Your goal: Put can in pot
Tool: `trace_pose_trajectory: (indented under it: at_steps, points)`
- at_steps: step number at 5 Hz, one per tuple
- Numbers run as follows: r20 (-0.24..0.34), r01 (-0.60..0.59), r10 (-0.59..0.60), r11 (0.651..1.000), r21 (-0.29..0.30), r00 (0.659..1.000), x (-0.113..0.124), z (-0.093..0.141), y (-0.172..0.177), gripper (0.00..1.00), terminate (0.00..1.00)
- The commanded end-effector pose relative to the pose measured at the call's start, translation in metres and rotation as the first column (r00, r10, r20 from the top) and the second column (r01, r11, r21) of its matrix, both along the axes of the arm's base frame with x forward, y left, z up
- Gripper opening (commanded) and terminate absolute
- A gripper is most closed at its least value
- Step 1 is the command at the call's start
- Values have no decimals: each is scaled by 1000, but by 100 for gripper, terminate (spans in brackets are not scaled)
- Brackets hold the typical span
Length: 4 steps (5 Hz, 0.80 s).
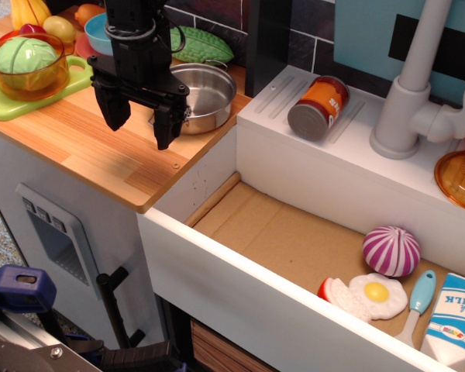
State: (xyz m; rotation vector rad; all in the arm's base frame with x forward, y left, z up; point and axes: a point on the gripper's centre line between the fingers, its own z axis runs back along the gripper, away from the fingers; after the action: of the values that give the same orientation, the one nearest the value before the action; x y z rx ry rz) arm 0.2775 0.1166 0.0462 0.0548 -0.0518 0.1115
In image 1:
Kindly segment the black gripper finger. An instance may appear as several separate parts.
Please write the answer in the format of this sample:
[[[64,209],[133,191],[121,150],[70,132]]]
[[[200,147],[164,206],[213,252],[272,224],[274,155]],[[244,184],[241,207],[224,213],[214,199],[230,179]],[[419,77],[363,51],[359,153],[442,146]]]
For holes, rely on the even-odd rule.
[[[94,81],[95,97],[107,126],[117,131],[131,115],[129,100],[113,86]]]
[[[181,129],[188,118],[186,101],[174,104],[159,104],[153,110],[153,132],[158,150],[166,150],[180,136]]]

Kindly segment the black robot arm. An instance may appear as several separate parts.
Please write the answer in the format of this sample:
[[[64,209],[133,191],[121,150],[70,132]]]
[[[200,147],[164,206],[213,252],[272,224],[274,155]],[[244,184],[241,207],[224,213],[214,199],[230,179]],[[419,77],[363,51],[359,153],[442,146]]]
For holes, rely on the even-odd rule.
[[[171,73],[171,27],[163,1],[107,1],[105,34],[110,57],[89,57],[102,115],[116,131],[131,116],[131,102],[153,110],[159,150],[180,136],[189,88]]]

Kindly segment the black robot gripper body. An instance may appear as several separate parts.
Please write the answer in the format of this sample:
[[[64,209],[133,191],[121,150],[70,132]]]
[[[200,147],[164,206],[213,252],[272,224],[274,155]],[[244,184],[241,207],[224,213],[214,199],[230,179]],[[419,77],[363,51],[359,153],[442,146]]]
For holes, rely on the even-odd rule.
[[[127,22],[108,18],[112,57],[91,57],[94,81],[118,88],[130,101],[152,109],[186,101],[189,88],[171,73],[171,26],[166,18]]]

